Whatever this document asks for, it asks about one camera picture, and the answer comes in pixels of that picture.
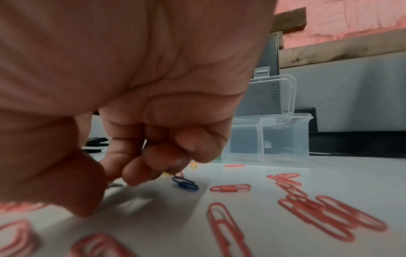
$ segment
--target plastic container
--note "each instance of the plastic container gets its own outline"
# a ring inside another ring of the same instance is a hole
[[[255,70],[249,91],[259,93],[268,87],[271,97],[251,94],[250,103],[267,104],[271,115],[236,116],[231,136],[222,152],[223,163],[263,166],[301,166],[309,157],[309,121],[311,114],[293,114],[296,80],[291,75],[269,77],[266,68]],[[242,101],[244,107],[249,104]]]

